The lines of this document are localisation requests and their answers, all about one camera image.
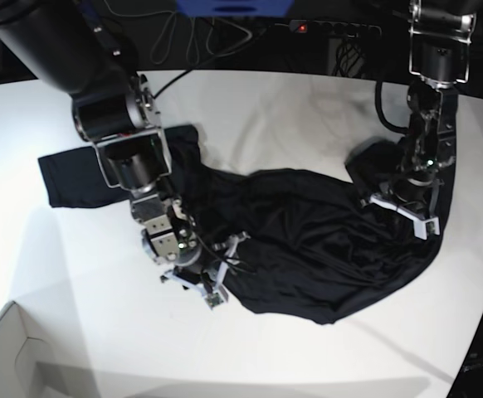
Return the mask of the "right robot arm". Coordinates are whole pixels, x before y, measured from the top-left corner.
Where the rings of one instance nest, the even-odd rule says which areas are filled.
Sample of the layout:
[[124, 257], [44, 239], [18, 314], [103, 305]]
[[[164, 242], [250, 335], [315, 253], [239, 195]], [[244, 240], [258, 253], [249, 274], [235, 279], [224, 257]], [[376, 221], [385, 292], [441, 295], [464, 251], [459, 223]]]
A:
[[144, 75], [126, 70], [72, 1], [0, 1], [0, 40], [37, 78], [71, 97], [80, 138], [105, 183], [129, 195], [144, 251], [162, 280], [197, 291], [210, 308], [228, 300], [224, 279], [245, 234], [206, 244], [174, 186], [160, 113]]

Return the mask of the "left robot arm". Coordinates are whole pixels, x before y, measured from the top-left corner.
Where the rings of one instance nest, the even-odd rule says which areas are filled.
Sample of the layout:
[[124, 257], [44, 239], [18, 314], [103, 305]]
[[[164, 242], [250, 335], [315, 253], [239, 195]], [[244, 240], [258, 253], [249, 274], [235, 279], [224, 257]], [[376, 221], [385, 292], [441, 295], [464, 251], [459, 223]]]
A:
[[393, 128], [397, 142], [373, 143], [347, 165], [362, 204], [407, 219], [421, 240], [441, 235], [451, 200], [458, 87], [469, 78], [476, 9], [471, 1], [410, 2], [408, 124]]

